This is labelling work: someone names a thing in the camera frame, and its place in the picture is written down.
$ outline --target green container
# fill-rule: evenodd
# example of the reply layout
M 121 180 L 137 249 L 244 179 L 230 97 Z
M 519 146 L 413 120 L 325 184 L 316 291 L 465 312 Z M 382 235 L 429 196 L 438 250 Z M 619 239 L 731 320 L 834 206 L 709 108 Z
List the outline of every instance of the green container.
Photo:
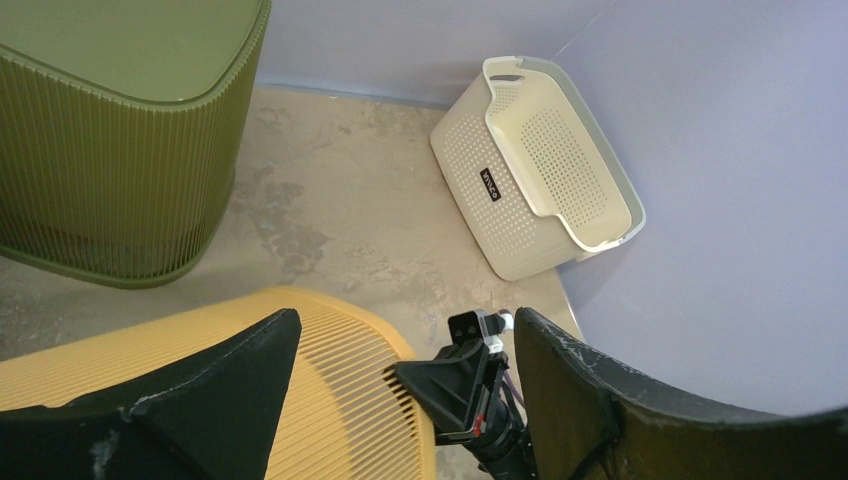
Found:
M 0 0 L 0 254 L 121 288 L 191 269 L 235 175 L 267 0 Z

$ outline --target basket handle hole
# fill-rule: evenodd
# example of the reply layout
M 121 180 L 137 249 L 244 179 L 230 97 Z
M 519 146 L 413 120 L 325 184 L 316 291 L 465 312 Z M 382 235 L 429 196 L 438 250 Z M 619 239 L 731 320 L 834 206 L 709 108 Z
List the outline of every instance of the basket handle hole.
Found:
M 518 82 L 524 80 L 524 75 L 492 75 L 489 80 L 493 82 Z

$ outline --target blue-gray wall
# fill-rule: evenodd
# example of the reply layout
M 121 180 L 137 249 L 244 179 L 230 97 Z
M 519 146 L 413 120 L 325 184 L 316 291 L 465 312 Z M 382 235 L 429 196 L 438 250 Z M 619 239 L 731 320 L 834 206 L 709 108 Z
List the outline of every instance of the blue-gray wall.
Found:
M 553 57 L 611 0 L 274 0 L 257 82 L 448 106 L 488 57 Z
M 848 3 L 636 1 L 554 59 L 645 203 L 560 269 L 589 343 L 778 413 L 848 404 Z

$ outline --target green lid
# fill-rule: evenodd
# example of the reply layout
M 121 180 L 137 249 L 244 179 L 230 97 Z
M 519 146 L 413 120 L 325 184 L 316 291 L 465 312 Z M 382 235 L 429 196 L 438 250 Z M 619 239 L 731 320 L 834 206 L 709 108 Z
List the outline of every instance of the green lid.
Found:
M 0 50 L 119 95 L 208 92 L 248 39 L 260 0 L 0 0 Z

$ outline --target ribbed side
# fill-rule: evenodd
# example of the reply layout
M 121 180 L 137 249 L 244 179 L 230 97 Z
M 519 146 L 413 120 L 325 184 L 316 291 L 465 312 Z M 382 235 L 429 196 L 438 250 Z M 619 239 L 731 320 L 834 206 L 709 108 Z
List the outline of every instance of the ribbed side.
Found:
M 249 297 L 0 362 L 0 410 L 59 406 L 234 335 L 280 308 L 303 330 L 267 479 L 435 478 L 433 427 L 385 373 L 413 359 L 391 326 L 294 288 Z
M 99 91 L 0 45 L 0 254 L 128 288 L 191 268 L 226 208 L 269 12 L 221 82 L 178 106 Z

